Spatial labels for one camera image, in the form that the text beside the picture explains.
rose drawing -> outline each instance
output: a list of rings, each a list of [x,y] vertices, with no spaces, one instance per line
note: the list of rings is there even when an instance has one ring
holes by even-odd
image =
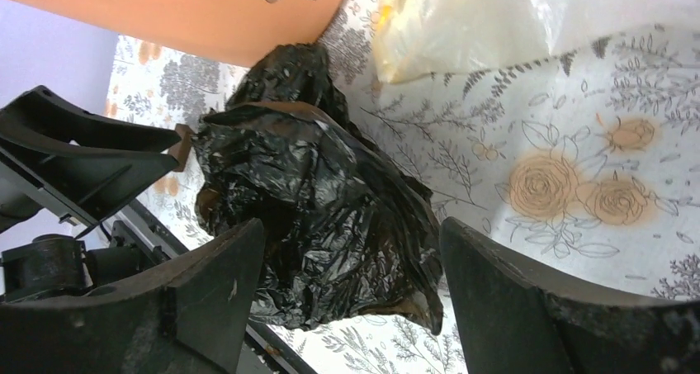
[[[606,138],[613,150],[632,151],[644,149],[654,139],[655,128],[647,120],[620,121],[617,128],[608,132]]]
[[[634,224],[648,205],[648,198],[632,180],[612,178],[581,184],[576,196],[591,216],[607,225]]]
[[[563,219],[578,183],[566,159],[537,155],[520,161],[510,173],[508,197],[522,215],[536,220]]]

black plastic part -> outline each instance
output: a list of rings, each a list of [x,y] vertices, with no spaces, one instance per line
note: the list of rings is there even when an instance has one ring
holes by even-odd
[[[118,244],[129,246],[131,248],[138,249],[141,254],[146,258],[146,260],[139,261],[140,271],[146,268],[153,267],[160,263],[168,261],[168,257],[163,257],[163,251],[153,251],[145,246],[140,241],[139,236],[127,226],[124,221],[117,220],[112,224],[111,229],[112,241],[110,243],[110,248],[114,249]]]
[[[0,372],[236,372],[263,240],[252,220],[87,296],[0,305]]]
[[[91,227],[177,167],[161,152],[179,140],[173,130],[93,115],[39,86],[0,110],[0,178],[13,186],[10,202],[27,195],[61,220]],[[38,211],[23,207],[18,214],[0,209],[0,220]]]
[[[8,180],[0,178],[0,233],[29,220],[40,210],[41,205]]]
[[[83,269],[84,252],[82,242],[57,234],[2,252],[5,301],[85,293],[89,285]]]
[[[85,264],[95,287],[133,277],[145,269],[145,261],[133,245],[85,252]]]
[[[469,372],[700,372],[700,301],[586,282],[455,219],[440,240]]]
[[[158,220],[156,216],[153,215],[153,213],[146,209],[146,207],[141,202],[134,199],[128,205],[128,209],[130,211],[133,211],[134,215],[137,216],[141,221],[143,221],[144,225],[152,233],[159,237],[176,255],[182,255],[190,251],[190,249],[188,249],[184,244],[182,244],[182,242],[180,242],[180,239],[178,239],[172,232],[170,232],[168,227],[163,225],[163,223],[161,223],[160,220]]]

plastic bag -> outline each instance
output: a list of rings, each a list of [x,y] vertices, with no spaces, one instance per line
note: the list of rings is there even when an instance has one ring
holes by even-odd
[[[700,26],[700,0],[379,0],[379,7],[372,50],[379,79],[389,83],[513,66],[654,23]]]
[[[439,334],[442,264],[430,191],[353,137],[359,133],[331,83],[325,49],[278,47],[225,112],[201,120],[192,141],[205,175],[200,225],[218,235],[262,220],[252,320],[310,330],[397,314]]]

orange surface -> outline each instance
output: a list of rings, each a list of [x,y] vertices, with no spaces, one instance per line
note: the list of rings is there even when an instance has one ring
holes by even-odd
[[[342,0],[15,1],[191,54],[251,66],[276,45],[316,40]]]

trash bag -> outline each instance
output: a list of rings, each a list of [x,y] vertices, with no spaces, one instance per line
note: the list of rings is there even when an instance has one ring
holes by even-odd
[[[348,117],[320,45],[277,47],[192,145],[196,199],[218,235],[251,218],[266,230],[250,318],[311,330],[356,315],[402,315],[439,334],[442,276],[430,191]]]

